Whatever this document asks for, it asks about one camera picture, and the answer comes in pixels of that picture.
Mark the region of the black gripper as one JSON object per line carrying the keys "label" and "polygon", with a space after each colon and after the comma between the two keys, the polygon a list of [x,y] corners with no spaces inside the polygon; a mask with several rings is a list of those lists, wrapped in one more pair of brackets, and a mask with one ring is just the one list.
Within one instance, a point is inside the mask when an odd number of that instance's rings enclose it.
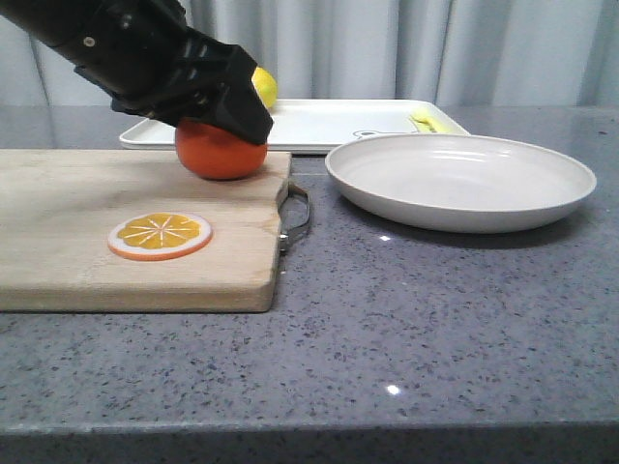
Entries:
{"label": "black gripper", "polygon": [[115,111],[267,142],[273,120],[251,82],[256,62],[191,28],[177,1],[4,1],[1,15],[73,63]]}

